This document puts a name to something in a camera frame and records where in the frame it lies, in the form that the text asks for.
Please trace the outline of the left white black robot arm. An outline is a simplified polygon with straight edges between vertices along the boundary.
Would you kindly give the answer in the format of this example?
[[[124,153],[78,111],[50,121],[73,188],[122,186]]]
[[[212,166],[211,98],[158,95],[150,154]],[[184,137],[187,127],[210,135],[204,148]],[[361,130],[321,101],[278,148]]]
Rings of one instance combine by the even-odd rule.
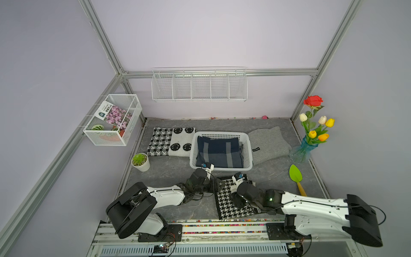
[[[153,211],[202,200],[205,193],[212,196],[219,193],[225,182],[214,177],[211,171],[207,166],[196,169],[185,183],[170,187],[154,188],[143,182],[135,183],[106,208],[115,234],[125,239],[138,233],[139,242],[181,241],[182,226],[169,225],[160,213]]]

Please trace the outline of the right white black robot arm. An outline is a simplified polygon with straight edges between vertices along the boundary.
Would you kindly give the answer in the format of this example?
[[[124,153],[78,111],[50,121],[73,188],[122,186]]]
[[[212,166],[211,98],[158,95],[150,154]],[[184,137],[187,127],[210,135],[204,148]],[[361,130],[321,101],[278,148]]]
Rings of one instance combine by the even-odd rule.
[[[261,190],[249,181],[236,182],[234,204],[253,212],[284,215],[284,232],[289,236],[343,236],[365,246],[382,247],[375,208],[360,197],[321,199],[282,190]]]

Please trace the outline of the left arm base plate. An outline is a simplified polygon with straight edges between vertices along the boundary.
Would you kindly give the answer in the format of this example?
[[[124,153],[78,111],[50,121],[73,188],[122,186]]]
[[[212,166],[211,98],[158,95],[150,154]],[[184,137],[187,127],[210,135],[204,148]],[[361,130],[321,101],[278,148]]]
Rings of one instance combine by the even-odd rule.
[[[154,242],[180,242],[183,235],[183,226],[181,224],[172,224],[163,228],[156,235],[148,233],[140,233],[138,237],[139,243],[154,243]]]

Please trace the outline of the white plastic perforated basket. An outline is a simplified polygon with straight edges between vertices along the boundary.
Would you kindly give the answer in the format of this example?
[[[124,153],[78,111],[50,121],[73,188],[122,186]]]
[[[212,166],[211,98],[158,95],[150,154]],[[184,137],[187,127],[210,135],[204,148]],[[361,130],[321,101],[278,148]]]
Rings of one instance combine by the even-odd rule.
[[[249,136],[240,132],[197,132],[192,141],[190,166],[211,163],[216,171],[248,171],[253,167]]]

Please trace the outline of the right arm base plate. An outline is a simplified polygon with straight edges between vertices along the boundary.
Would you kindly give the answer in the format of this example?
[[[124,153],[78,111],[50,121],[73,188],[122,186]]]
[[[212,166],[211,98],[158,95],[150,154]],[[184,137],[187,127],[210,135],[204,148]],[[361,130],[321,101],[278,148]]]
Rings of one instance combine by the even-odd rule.
[[[295,230],[294,226],[286,226],[283,223],[267,223],[267,234],[270,241],[301,241],[309,236],[304,236]]]

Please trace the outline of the navy grey plaid scarf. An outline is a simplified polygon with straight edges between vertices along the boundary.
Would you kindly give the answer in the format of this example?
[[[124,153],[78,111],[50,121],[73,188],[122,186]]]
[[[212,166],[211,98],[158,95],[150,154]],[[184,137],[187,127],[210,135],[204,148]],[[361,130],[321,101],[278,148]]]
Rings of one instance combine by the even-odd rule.
[[[196,166],[211,163],[215,168],[243,168],[238,138],[212,139],[198,137]]]

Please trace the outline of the black white houndstooth scarf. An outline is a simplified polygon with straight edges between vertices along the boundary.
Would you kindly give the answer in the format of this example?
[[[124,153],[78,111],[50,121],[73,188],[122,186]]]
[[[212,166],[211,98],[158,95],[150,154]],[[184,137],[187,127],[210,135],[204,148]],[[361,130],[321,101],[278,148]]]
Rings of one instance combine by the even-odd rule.
[[[254,215],[252,207],[245,204],[243,199],[237,195],[236,184],[229,176],[219,177],[224,182],[218,193],[214,194],[218,218],[229,220]]]

